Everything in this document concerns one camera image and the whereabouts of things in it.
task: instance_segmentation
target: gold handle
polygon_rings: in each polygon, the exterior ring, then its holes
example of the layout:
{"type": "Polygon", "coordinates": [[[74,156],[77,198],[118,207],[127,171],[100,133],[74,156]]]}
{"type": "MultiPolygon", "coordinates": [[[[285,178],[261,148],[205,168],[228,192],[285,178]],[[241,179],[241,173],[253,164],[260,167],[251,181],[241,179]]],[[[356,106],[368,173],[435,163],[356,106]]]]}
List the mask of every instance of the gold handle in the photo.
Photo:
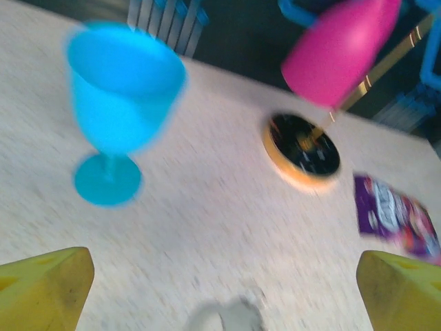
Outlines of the gold handle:
{"type": "Polygon", "coordinates": [[[330,117],[320,127],[316,127],[312,130],[311,134],[306,138],[310,142],[300,142],[302,146],[312,146],[311,142],[320,138],[325,129],[328,128],[335,118],[346,112],[352,107],[358,100],[368,93],[372,88],[372,85],[379,80],[386,72],[389,71],[399,60],[401,60],[415,45],[421,41],[424,36],[430,31],[435,17],[432,14],[427,15],[421,22],[388,54],[381,60],[376,66],[374,66],[369,74],[365,76],[363,81],[349,94],[345,101],[340,106],[340,112],[330,113],[330,117]]]}

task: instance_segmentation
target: blue plastic item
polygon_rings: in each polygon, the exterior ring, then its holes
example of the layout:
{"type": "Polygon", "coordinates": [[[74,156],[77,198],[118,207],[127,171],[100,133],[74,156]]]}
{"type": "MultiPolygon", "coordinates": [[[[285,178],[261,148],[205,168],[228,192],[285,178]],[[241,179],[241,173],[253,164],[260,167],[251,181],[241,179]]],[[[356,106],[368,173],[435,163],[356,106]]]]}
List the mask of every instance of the blue plastic item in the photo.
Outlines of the blue plastic item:
{"type": "Polygon", "coordinates": [[[422,60],[420,78],[421,81],[438,91],[441,91],[441,77],[433,72],[436,57],[441,42],[441,20],[436,19],[427,39],[426,51],[422,60]]]}
{"type": "MultiPolygon", "coordinates": [[[[439,0],[425,0],[429,2],[438,2],[439,0]]],[[[296,4],[296,0],[278,0],[278,6],[283,16],[285,16],[290,21],[308,28],[316,21],[317,17],[315,14],[305,10],[296,4]]],[[[406,1],[402,2],[400,9],[400,16],[406,14],[409,11],[409,4],[406,1]]]]}
{"type": "MultiPolygon", "coordinates": [[[[165,9],[165,6],[167,5],[167,0],[154,0],[154,2],[161,9],[165,9]]],[[[183,0],[176,1],[175,9],[176,9],[176,12],[179,14],[179,16],[181,16],[182,18],[185,18],[185,15],[187,15],[187,12],[188,12],[188,7],[183,0]]],[[[203,26],[206,26],[209,23],[207,13],[201,7],[198,9],[197,17],[203,26]]]]}
{"type": "Polygon", "coordinates": [[[176,43],[178,42],[182,24],[184,23],[185,16],[187,16],[187,11],[187,6],[183,1],[178,1],[176,3],[176,12],[174,13],[172,26],[170,27],[170,32],[167,38],[167,45],[172,49],[175,49],[176,43]]]}
{"type": "Polygon", "coordinates": [[[74,174],[87,201],[112,206],[138,192],[141,172],[126,154],[162,128],[183,89],[182,61],[164,43],[119,23],[91,23],[69,40],[76,120],[100,152],[74,174]]]}
{"type": "Polygon", "coordinates": [[[306,28],[314,24],[316,16],[296,5],[294,1],[295,0],[278,0],[278,6],[283,16],[306,28]]]}
{"type": "Polygon", "coordinates": [[[433,12],[440,7],[441,0],[416,0],[416,4],[428,12],[433,12]]]}
{"type": "Polygon", "coordinates": [[[429,117],[436,115],[441,105],[439,92],[418,83],[408,94],[399,93],[373,120],[404,132],[411,132],[429,117]]]}

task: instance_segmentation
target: dark floor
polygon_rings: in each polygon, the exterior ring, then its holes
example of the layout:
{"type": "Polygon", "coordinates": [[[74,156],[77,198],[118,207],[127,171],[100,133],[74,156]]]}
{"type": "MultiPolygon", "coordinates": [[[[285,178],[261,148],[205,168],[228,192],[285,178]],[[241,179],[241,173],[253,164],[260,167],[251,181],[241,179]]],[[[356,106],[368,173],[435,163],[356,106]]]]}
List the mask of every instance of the dark floor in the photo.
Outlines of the dark floor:
{"type": "MultiPolygon", "coordinates": [[[[126,21],[129,0],[21,0],[79,21],[109,19],[126,21]]],[[[315,13],[341,0],[296,0],[315,13]]],[[[419,22],[425,12],[413,6],[402,16],[378,59],[388,53],[419,22]]],[[[280,63],[303,29],[282,16],[277,0],[203,0],[210,18],[194,58],[214,66],[287,89],[280,63]]],[[[414,49],[390,70],[350,112],[371,118],[397,92],[414,86],[424,47],[414,49]]],[[[440,116],[422,128],[423,134],[439,139],[440,116]]]]}

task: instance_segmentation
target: gold rim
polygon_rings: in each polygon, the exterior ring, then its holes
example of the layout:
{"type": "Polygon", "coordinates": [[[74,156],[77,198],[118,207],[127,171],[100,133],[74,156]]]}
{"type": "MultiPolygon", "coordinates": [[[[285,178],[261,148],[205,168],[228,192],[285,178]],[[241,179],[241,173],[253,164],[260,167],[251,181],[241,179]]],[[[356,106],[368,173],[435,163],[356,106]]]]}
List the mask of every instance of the gold rim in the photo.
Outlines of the gold rim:
{"type": "Polygon", "coordinates": [[[340,172],[340,168],[335,174],[330,176],[314,176],[306,174],[301,168],[293,164],[283,155],[274,143],[271,135],[271,125],[268,124],[263,130],[263,145],[268,153],[269,158],[274,162],[275,166],[281,171],[283,177],[295,183],[301,183],[308,187],[319,188],[331,184],[336,175],[340,172]]]}

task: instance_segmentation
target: blue plastic wine glass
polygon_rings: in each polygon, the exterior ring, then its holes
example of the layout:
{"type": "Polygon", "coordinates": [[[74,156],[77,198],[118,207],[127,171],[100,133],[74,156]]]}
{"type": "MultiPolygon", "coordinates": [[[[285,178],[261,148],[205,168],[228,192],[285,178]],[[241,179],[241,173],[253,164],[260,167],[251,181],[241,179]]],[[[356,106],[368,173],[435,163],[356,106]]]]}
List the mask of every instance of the blue plastic wine glass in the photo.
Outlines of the blue plastic wine glass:
{"type": "Polygon", "coordinates": [[[142,175],[128,153],[151,141],[183,89],[182,61],[164,43],[119,23],[91,23],[68,42],[76,120],[99,151],[74,173],[90,203],[129,201],[142,175]]]}

